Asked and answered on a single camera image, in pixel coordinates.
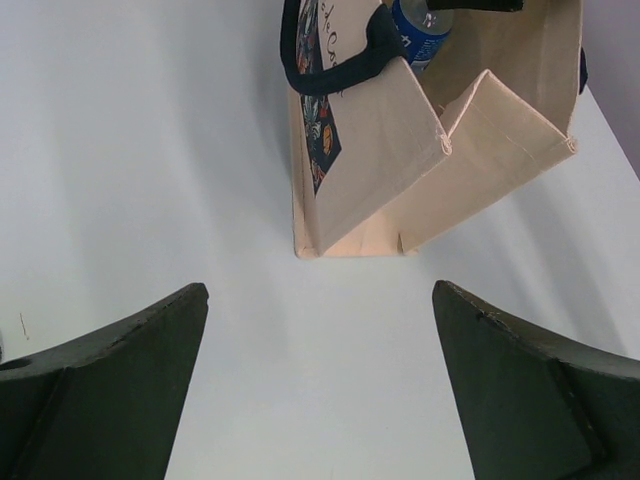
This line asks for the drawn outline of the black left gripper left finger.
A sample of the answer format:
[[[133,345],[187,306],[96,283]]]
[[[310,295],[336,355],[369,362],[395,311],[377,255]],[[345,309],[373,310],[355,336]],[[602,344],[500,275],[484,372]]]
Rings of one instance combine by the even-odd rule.
[[[192,283],[1,365],[4,479],[162,479],[208,314]]]

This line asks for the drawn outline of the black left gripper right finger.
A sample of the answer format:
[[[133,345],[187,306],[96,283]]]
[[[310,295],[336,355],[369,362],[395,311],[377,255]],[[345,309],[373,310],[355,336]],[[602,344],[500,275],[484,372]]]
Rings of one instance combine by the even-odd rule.
[[[439,280],[434,317],[477,479],[636,479],[639,363]]]

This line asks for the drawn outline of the blue label water bottle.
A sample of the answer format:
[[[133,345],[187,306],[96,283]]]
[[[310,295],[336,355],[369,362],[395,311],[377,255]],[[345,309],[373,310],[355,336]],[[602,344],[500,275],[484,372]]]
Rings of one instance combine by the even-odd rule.
[[[432,10],[425,0],[395,0],[391,14],[407,51],[410,68],[419,75],[447,40],[454,11]]]

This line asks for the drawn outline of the beige canvas tote bag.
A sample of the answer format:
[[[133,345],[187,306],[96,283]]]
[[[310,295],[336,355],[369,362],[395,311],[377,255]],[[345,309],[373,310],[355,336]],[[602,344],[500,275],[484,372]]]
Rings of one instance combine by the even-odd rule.
[[[288,1],[301,258],[408,255],[571,157],[579,1],[457,1],[421,74],[382,1]]]

